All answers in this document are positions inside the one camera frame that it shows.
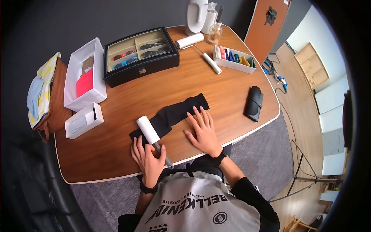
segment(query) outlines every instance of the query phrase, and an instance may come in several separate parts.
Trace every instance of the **logo print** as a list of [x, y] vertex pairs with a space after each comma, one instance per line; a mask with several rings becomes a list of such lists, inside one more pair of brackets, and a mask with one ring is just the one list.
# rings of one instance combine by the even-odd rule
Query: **logo print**
[[215, 224], [222, 224], [224, 223], [226, 220], [227, 220], [228, 216], [226, 213], [224, 212], [219, 212], [217, 214], [215, 214], [215, 216], [213, 217], [213, 222]]

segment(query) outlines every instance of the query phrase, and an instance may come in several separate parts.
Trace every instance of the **brown wicker basket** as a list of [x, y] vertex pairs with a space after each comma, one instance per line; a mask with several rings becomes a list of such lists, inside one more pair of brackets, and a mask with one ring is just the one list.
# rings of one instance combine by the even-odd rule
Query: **brown wicker basket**
[[65, 127], [65, 121], [72, 116], [72, 110], [63, 106], [63, 93], [65, 88], [67, 65], [59, 58], [55, 67], [52, 92], [50, 94], [49, 112], [47, 116], [33, 128], [37, 130], [46, 143], [49, 133], [55, 133]]

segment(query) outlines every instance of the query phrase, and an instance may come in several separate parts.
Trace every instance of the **gray t-shirt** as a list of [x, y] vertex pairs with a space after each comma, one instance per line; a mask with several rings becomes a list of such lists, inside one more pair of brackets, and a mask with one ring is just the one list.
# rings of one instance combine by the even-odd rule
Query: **gray t-shirt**
[[219, 176], [193, 175], [163, 178], [135, 232], [260, 230], [258, 210], [231, 195]]

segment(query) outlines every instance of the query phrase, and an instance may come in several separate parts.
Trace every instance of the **person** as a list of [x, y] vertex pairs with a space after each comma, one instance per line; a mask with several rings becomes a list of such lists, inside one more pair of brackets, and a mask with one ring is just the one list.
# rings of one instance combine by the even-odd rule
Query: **person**
[[[157, 159], [154, 147], [134, 139], [131, 155], [142, 170], [141, 192], [135, 214], [118, 218], [118, 231], [279, 231], [272, 206], [226, 155], [214, 131], [211, 115], [193, 107], [187, 112], [196, 137], [189, 141], [208, 155], [187, 169], [164, 169], [166, 147]], [[231, 190], [223, 183], [225, 176]]]

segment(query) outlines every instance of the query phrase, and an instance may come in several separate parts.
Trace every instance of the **sunglasses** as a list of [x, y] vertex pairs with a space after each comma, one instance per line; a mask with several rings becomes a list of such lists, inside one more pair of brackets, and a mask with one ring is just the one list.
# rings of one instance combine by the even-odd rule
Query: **sunglasses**
[[144, 49], [147, 49], [147, 48], [152, 48], [152, 47], [160, 46], [160, 45], [164, 45], [164, 44], [165, 44], [165, 41], [161, 40], [161, 41], [158, 41], [158, 42], [156, 42], [154, 44], [148, 43], [148, 44], [145, 44], [143, 46], [140, 46], [140, 49], [141, 50], [144, 50]]
[[167, 48], [160, 48], [157, 51], [147, 51], [147, 52], [142, 54], [142, 57], [147, 58], [147, 57], [155, 56], [155, 55], [162, 54], [162, 53], [165, 53], [165, 52], [168, 52]]
[[134, 49], [134, 50], [130, 50], [130, 51], [127, 51], [127, 52], [125, 52], [125, 53], [123, 53], [123, 54], [120, 54], [120, 55], [114, 56], [114, 57], [112, 58], [112, 61], [118, 60], [118, 59], [120, 59], [120, 58], [123, 58], [124, 56], [128, 56], [128, 55], [131, 55], [131, 54], [136, 53], [136, 52], [137, 52], [136, 49]]
[[132, 57], [132, 58], [130, 58], [130, 59], [125, 60], [124, 62], [118, 63], [117, 65], [115, 65], [115, 66], [113, 67], [113, 69], [120, 68], [120, 67], [122, 67], [122, 66], [124, 66], [124, 65], [128, 65], [128, 64], [130, 64], [130, 63], [132, 63], [132, 62], [134, 62], [134, 61], [137, 61], [137, 60], [138, 60], [138, 57], [137, 57], [137, 56]]

